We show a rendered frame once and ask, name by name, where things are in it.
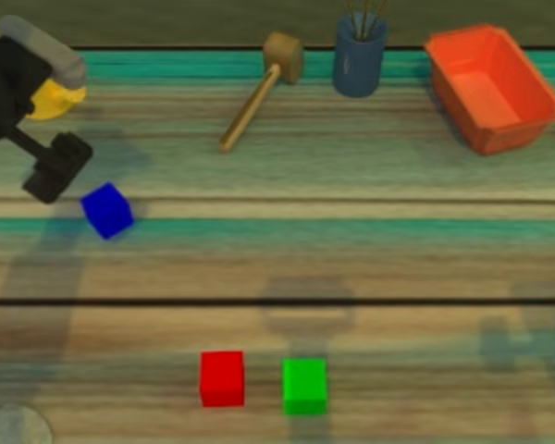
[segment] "wooden handle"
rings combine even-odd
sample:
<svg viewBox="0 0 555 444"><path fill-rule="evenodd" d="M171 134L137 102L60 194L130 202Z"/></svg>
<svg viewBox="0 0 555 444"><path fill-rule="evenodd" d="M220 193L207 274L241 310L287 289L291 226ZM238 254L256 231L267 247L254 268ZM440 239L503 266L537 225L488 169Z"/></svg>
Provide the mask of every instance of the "wooden handle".
<svg viewBox="0 0 555 444"><path fill-rule="evenodd" d="M232 147L244 132L245 128L247 128L247 125L249 125L249 122L257 112L257 109L259 109L259 106L261 106L267 94L271 91L274 84L276 84L280 74L281 69L279 65L272 65L267 70L259 86L257 86L253 94L251 94L251 97L249 97L242 106L239 114L234 117L234 120L232 120L232 123L222 136L222 139L220 139L219 148L222 153L230 153L230 151L232 151Z"/></svg>

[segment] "cylindrical container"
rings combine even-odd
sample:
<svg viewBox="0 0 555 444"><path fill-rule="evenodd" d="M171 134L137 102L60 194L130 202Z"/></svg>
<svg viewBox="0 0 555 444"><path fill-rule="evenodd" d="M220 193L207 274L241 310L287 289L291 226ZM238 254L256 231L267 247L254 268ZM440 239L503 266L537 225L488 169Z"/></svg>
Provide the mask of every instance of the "cylindrical container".
<svg viewBox="0 0 555 444"><path fill-rule="evenodd" d="M355 12L358 31L362 28L362 12ZM368 14L366 28L374 20ZM380 82L380 67L387 39L387 22L378 18L365 42L353 35L352 17L343 16L337 27L337 43L333 62L333 86L348 97L366 97L376 91Z"/></svg>

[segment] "wooden mallet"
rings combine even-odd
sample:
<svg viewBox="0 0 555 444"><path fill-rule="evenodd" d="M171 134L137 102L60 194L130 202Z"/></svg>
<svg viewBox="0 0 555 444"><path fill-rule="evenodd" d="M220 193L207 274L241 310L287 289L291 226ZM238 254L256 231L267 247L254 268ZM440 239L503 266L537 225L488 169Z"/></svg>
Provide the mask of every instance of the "wooden mallet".
<svg viewBox="0 0 555 444"><path fill-rule="evenodd" d="M263 46L265 76L220 139L219 148L222 153L232 151L232 147L279 77L290 85L298 81L304 65L303 52L302 42L299 39L281 32L269 34Z"/></svg>

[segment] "teal painted stripe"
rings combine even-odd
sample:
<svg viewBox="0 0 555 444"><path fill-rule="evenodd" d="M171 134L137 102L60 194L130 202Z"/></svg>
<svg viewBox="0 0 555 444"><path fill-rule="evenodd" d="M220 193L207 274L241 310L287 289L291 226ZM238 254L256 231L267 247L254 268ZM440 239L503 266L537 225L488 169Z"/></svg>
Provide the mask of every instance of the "teal painted stripe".
<svg viewBox="0 0 555 444"><path fill-rule="evenodd" d="M87 228L82 219L0 219L0 235L30 236L66 233ZM555 242L555 221L489 221L431 219L146 219L139 222L135 239L269 239L364 244L400 240L408 242L475 241L530 244Z"/></svg>
<svg viewBox="0 0 555 444"><path fill-rule="evenodd" d="M241 80L258 79L263 60L257 51L87 51L83 53L93 81L99 80ZM555 51L529 51L543 75L555 80ZM303 77L331 77L333 53L307 51ZM382 77L426 79L430 66L424 51L385 53Z"/></svg>

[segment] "orange tray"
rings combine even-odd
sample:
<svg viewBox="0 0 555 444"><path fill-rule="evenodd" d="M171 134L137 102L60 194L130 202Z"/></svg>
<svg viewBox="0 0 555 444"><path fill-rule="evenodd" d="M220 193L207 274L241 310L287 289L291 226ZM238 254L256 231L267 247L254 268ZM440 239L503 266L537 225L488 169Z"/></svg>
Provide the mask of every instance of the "orange tray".
<svg viewBox="0 0 555 444"><path fill-rule="evenodd" d="M505 30L440 32L425 50L436 96L478 153L524 146L555 121L555 92Z"/></svg>

